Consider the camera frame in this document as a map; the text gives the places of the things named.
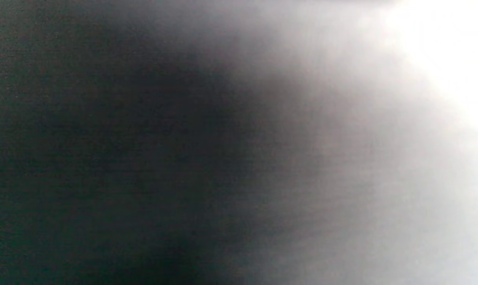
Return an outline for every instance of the bright light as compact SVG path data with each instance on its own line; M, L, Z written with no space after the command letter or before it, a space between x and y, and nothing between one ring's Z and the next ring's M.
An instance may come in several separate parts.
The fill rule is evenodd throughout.
M387 14L402 52L478 127L478 0L404 0Z

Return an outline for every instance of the white light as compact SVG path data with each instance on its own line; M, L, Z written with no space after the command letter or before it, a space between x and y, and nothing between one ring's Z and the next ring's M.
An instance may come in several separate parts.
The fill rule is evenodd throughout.
M478 127L478 0L405 0L387 14L402 52Z

